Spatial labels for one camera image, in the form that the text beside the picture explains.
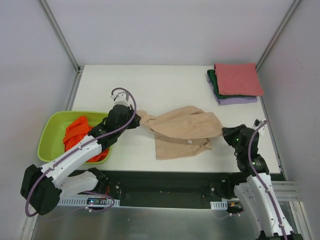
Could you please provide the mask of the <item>beige t shirt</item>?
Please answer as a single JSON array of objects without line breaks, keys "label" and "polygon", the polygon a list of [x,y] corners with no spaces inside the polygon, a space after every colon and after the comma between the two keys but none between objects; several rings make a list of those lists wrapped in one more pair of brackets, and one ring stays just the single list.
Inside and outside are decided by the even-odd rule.
[{"label": "beige t shirt", "polygon": [[157,160],[193,157],[211,150],[212,139],[223,133],[223,125],[213,112],[184,106],[153,116],[138,110],[140,125],[154,134]]}]

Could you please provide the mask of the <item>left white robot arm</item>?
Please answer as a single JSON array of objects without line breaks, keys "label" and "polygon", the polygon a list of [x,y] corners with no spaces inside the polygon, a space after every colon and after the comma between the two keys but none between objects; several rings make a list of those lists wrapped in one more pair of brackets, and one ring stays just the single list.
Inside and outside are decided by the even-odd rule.
[{"label": "left white robot arm", "polygon": [[75,176],[71,176],[71,173],[89,159],[108,150],[125,130],[135,129],[139,125],[136,105],[116,104],[107,117],[74,147],[40,167],[30,165],[24,172],[20,190],[26,200],[25,214],[28,217],[46,215],[60,200],[78,193],[105,194],[107,178],[97,168],[89,168]]}]

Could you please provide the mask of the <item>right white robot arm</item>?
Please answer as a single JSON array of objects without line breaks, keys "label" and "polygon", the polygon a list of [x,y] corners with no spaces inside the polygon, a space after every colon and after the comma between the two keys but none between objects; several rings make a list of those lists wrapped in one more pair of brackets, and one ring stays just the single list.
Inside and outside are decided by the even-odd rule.
[{"label": "right white robot arm", "polygon": [[267,163],[258,153],[259,130],[266,124],[262,121],[255,129],[244,124],[222,129],[222,136],[234,149],[237,166],[245,176],[245,182],[227,182],[225,192],[239,199],[258,240],[302,240],[303,236],[294,232],[281,210]]}]

